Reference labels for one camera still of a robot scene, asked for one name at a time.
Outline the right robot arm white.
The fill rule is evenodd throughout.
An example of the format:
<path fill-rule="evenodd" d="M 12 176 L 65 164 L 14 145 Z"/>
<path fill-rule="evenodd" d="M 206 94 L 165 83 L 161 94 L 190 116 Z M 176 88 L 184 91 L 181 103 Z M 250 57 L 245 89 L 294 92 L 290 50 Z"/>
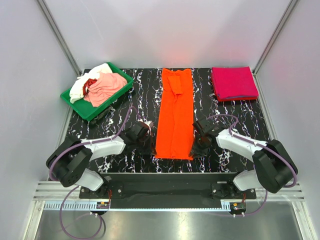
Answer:
<path fill-rule="evenodd" d="M 196 134 L 191 157 L 207 156 L 211 149 L 219 147 L 253 162 L 253 170 L 237 174 L 227 185 L 230 197 L 239 198 L 246 190 L 256 188 L 276 194 L 297 184 L 298 169 L 280 141 L 255 140 L 205 118 L 194 122 L 193 127 Z"/>

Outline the orange t-shirt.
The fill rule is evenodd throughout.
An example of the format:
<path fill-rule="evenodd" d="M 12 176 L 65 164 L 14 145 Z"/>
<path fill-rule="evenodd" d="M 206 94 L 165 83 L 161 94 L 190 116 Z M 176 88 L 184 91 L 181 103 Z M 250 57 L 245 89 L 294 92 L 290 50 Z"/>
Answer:
<path fill-rule="evenodd" d="M 191 69 L 173 71 L 164 68 L 162 85 L 155 157 L 192 161 L 194 88 Z"/>

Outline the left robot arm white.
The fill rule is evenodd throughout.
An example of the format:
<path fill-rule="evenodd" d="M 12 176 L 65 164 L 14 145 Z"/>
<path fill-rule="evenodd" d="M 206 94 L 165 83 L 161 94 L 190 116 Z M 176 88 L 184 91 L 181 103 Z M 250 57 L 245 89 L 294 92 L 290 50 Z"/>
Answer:
<path fill-rule="evenodd" d="M 138 121 L 110 137 L 93 140 L 67 137 L 46 161 L 51 179 L 65 188 L 72 185 L 87 188 L 95 197 L 103 198 L 108 193 L 107 180 L 88 169 L 90 161 L 111 155 L 126 155 L 132 151 L 151 154 L 152 127 L 152 121 Z"/>

